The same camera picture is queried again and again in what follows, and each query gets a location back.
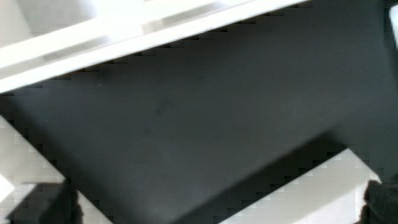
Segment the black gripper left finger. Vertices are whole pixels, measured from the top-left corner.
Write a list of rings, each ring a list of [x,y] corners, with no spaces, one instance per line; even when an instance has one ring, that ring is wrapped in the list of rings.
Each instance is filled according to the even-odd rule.
[[[66,182],[36,185],[6,220],[8,224],[84,224],[79,192]]]

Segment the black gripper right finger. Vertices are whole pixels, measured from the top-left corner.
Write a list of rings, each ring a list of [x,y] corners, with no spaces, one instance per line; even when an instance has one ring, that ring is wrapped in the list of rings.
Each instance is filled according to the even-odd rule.
[[[398,224],[398,184],[368,182],[361,224]]]

